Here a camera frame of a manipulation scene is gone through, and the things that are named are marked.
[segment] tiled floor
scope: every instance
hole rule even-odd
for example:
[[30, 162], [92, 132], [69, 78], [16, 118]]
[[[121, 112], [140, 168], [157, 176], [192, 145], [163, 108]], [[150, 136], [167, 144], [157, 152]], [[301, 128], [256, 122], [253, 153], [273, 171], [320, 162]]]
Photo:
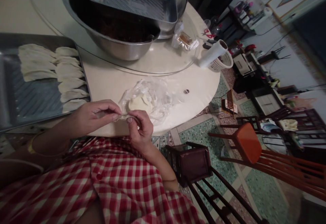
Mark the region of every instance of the tiled floor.
[[[214, 97], [221, 97], [230, 87], [233, 86], [235, 81], [234, 72], [230, 70], [223, 70], [221, 74], [220, 83]], [[234, 94], [236, 104], [238, 105], [238, 116], [251, 116], [258, 115], [253, 103], [248, 100], [245, 94]], [[184, 144], [187, 141], [199, 143], [207, 146], [210, 151], [210, 159], [212, 166], [240, 193], [240, 195], [252, 206], [254, 211], [262, 218], [266, 218], [269, 223], [274, 224], [291, 224], [296, 223], [298, 217], [298, 210], [300, 210], [300, 195], [301, 192], [284, 182], [276, 180], [275, 178], [253, 170], [249, 167], [238, 165], [229, 162], [223, 162], [219, 159], [221, 149], [226, 145], [226, 156], [241, 159], [237, 150], [230, 150], [229, 145], [232, 142], [223, 140], [216, 137], [209, 137], [208, 133], [225, 133], [232, 134], [235, 129], [221, 128], [220, 125], [236, 124], [236, 120], [230, 118], [228, 114], [220, 112], [220, 98], [214, 98], [210, 105], [207, 106], [201, 113], [199, 113], [192, 120], [172, 129], [160, 137], [153, 137], [152, 142], [155, 146], [167, 156], [165, 149], [166, 145], [174, 146]], [[22, 145], [27, 138], [22, 138], [21, 134], [7, 135], [7, 139], [0, 140], [0, 153], [1, 156], [8, 154], [14, 148]], [[216, 190], [218, 190], [224, 198], [238, 211], [246, 223], [255, 223], [252, 217], [244, 209], [244, 207], [237, 201], [229, 190], [222, 184], [222, 182], [213, 175], [208, 179]], [[207, 188], [203, 182], [199, 185], [207, 191], [209, 195], [212, 191]], [[199, 206], [190, 193], [189, 188], [179, 187], [181, 193], [185, 194], [199, 209]], [[211, 215], [216, 220], [216, 223], [223, 223], [212, 206], [206, 201], [204, 196], [200, 194], [204, 203], [211, 211]], [[215, 203], [222, 207], [223, 204], [218, 199]], [[231, 223], [238, 223], [237, 220], [229, 215]]]

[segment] red gingham fabric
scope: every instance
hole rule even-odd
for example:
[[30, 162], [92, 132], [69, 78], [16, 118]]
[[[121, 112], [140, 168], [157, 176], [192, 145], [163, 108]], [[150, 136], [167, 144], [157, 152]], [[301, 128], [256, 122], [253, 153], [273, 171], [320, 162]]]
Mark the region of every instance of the red gingham fabric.
[[91, 138], [68, 158], [2, 189], [0, 222], [74, 223], [99, 197], [106, 223], [203, 223], [187, 197], [164, 191], [159, 171], [127, 138]]

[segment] stainless steel bowl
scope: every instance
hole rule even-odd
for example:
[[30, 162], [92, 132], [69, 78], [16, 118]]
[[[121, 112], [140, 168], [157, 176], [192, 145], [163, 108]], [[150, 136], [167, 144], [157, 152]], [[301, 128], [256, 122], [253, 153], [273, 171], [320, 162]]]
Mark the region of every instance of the stainless steel bowl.
[[[84, 21], [82, 21], [78, 15], [74, 12], [70, 0], [62, 0], [69, 14], [76, 20], [82, 27], [84, 27], [93, 39], [97, 46], [99, 46], [103, 51], [112, 56], [122, 59], [122, 60], [136, 60], [143, 57], [149, 50], [153, 41], [155, 41], [160, 35], [160, 29], [155, 26], [150, 26], [154, 30], [152, 33], [152, 38], [145, 42], [124, 42], [119, 41], [108, 36], [102, 35], [98, 31], [94, 30], [88, 26]], [[90, 7], [90, 18], [92, 18], [91, 11], [95, 7]]]

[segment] chair leg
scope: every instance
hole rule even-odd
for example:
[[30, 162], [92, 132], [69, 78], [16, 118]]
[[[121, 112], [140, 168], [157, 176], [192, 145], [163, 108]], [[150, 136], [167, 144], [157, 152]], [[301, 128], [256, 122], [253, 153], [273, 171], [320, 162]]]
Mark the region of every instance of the chair leg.
[[216, 133], [209, 133], [209, 136], [212, 137], [219, 137], [219, 138], [225, 138], [225, 139], [233, 139], [232, 135], [227, 135], [227, 134], [216, 134]]
[[241, 125], [220, 125], [220, 126], [226, 128], [240, 128]]

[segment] person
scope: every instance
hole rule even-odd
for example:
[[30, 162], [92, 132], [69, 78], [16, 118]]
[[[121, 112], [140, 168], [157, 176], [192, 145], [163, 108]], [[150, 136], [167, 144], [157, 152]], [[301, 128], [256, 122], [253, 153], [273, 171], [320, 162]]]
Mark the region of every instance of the person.
[[86, 103], [0, 160], [1, 222], [202, 223], [151, 142], [145, 111], [129, 112], [140, 122], [128, 118], [129, 137], [88, 137], [68, 152], [71, 139], [121, 114], [111, 100]]

